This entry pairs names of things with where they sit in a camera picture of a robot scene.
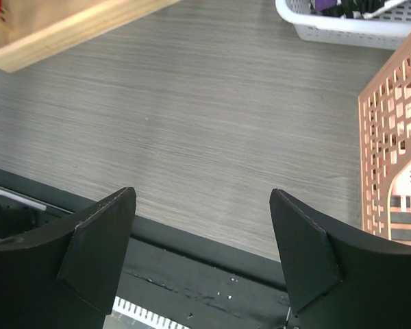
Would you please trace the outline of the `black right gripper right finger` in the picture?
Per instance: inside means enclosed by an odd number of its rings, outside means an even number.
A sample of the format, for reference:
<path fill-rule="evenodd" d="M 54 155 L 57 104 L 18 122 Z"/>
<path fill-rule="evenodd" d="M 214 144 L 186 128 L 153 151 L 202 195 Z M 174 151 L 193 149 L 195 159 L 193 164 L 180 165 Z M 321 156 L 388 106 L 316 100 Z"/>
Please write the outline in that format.
<path fill-rule="evenodd" d="M 411 246 L 359 230 L 278 188 L 269 203 L 302 328 L 411 328 Z"/>

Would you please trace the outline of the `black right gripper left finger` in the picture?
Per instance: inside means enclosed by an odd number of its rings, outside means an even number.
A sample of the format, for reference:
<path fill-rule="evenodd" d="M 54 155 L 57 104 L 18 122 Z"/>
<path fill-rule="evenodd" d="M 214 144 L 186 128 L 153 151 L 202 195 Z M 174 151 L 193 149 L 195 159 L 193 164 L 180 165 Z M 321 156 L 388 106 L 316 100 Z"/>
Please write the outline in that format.
<path fill-rule="evenodd" d="M 135 212 L 135 190 L 122 188 L 0 242 L 0 328 L 102 328 Z"/>

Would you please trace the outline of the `purple camouflage trousers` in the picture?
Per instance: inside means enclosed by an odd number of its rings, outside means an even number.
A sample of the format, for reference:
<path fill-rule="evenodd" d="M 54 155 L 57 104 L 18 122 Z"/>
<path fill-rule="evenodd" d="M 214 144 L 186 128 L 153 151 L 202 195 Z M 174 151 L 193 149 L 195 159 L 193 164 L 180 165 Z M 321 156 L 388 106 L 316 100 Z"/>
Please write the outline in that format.
<path fill-rule="evenodd" d="M 309 1 L 311 12 L 342 19 L 372 19 L 406 0 L 314 0 Z"/>

